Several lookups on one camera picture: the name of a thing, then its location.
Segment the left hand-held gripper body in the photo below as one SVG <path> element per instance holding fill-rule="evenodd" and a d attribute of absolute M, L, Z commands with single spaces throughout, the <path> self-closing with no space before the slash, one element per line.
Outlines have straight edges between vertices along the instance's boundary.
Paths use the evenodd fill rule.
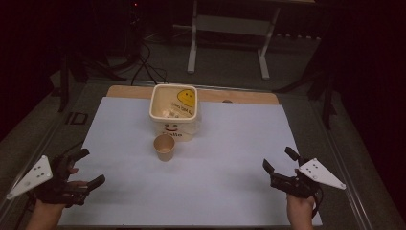
<path fill-rule="evenodd" d="M 23 178 L 7 193 L 6 199 L 12 200 L 28 191 L 36 199 L 48 204 L 82 205 L 90 194 L 87 183 L 75 185 L 68 181 L 76 170 L 77 157 L 58 156 L 50 161 L 42 155 Z"/>

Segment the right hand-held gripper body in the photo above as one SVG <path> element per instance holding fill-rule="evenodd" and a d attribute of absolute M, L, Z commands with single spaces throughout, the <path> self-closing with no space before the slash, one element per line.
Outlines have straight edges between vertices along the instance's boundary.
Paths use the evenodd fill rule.
<path fill-rule="evenodd" d="M 295 176 L 277 173 L 272 166 L 269 166 L 269 175 L 273 188 L 300 198 L 315 196 L 321 184 L 341 190 L 346 189 L 346 184 L 338 179 L 317 158 L 308 160 L 299 166 Z"/>

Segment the person's left hand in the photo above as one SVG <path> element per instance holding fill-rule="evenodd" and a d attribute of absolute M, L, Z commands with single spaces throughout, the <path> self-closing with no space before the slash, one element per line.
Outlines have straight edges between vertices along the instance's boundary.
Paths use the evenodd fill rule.
<path fill-rule="evenodd" d="M 64 194 L 64 201 L 62 203 L 44 203 L 38 199 L 34 206 L 34 211 L 31 218 L 34 219 L 57 219 L 59 221 L 63 210 L 67 206 L 66 201 L 72 197 L 69 194 Z"/>

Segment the person's right hand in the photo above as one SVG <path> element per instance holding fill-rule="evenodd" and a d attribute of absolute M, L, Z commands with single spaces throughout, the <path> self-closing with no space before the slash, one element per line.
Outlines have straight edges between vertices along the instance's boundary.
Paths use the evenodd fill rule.
<path fill-rule="evenodd" d="M 313 206 L 315 204 L 314 198 L 299 198 L 293 195 L 287 195 L 287 216 L 291 224 L 312 221 Z"/>

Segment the white table mat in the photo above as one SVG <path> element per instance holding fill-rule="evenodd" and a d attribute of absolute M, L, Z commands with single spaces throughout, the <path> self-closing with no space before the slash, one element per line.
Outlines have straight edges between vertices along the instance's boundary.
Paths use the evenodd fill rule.
<path fill-rule="evenodd" d="M 262 162 L 293 174 L 294 147 L 282 106 L 202 103 L 201 128 L 161 161 L 149 102 L 101 100 L 78 161 L 79 179 L 106 181 L 84 205 L 65 210 L 62 226 L 269 227 L 288 223 L 285 194 L 270 187 Z"/>

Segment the black stand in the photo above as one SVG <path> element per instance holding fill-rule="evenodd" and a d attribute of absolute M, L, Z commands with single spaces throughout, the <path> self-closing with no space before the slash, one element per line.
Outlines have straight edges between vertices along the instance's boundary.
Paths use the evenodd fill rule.
<path fill-rule="evenodd" d="M 306 95 L 311 101 L 323 99 L 322 122 L 326 129 L 330 129 L 330 114 L 334 112 L 332 102 L 333 83 L 335 75 L 326 69 L 319 61 L 310 61 L 299 80 L 282 88 L 274 89 L 274 93 L 287 93 L 295 88 L 312 82 Z"/>
<path fill-rule="evenodd" d="M 60 87 L 56 90 L 60 97 L 59 112 L 62 112 L 69 103 L 69 75 L 72 74 L 77 82 L 86 82 L 87 74 L 83 65 L 81 54 L 63 53 L 60 57 Z"/>

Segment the brown paper cup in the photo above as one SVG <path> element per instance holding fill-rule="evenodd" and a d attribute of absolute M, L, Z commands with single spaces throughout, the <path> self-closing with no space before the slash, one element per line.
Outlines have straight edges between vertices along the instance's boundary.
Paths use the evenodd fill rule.
<path fill-rule="evenodd" d="M 173 157 L 175 140 L 167 134 L 157 136 L 153 142 L 153 147 L 161 161 L 168 162 Z"/>

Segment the cream smiley face bin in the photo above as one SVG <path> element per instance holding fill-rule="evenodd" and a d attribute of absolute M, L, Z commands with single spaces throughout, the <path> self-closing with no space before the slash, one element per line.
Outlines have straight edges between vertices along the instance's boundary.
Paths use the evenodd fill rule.
<path fill-rule="evenodd" d="M 163 118 L 163 109 L 173 108 L 179 118 Z M 152 91 L 149 117 L 157 135 L 168 134 L 177 142 L 190 141 L 201 123 L 197 89 L 183 84 L 158 84 Z"/>

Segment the crumpled paper scraps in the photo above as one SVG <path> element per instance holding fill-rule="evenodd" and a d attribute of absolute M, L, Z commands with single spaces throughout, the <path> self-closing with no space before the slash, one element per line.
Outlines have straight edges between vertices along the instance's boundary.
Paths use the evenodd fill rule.
<path fill-rule="evenodd" d="M 173 108 L 163 109 L 161 111 L 161 117 L 163 118 L 179 118 L 180 113 Z"/>

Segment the dark equipment with red light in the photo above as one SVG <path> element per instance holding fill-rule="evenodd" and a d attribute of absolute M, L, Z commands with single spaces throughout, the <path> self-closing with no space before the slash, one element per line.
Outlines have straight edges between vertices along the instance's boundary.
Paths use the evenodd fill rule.
<path fill-rule="evenodd" d="M 129 0 L 129 23 L 128 23 L 128 54 L 129 60 L 134 60 L 140 53 L 140 41 L 142 36 L 142 0 Z"/>

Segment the black rectangular floor frame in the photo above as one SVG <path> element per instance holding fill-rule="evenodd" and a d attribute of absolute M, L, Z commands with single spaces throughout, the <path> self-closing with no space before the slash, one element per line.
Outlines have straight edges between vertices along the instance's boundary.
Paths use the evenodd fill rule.
<path fill-rule="evenodd" d="M 82 126 L 87 123 L 88 114 L 81 112 L 70 112 L 65 120 L 66 125 Z"/>

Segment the white metal table frame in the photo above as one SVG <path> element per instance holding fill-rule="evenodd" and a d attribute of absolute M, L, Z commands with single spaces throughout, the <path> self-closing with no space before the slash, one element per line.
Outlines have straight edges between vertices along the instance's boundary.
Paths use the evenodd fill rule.
<path fill-rule="evenodd" d="M 268 64 L 266 61 L 266 53 L 276 27 L 280 10 L 280 7 L 276 7 L 271 13 L 271 19 L 266 22 L 254 19 L 199 14 L 198 0 L 193 0 L 192 43 L 189 53 L 187 72 L 189 74 L 193 74 L 195 71 L 198 31 L 237 35 L 256 35 L 264 37 L 264 43 L 262 47 L 258 49 L 259 69 L 262 79 L 264 81 L 269 81 L 270 75 L 268 71 Z"/>

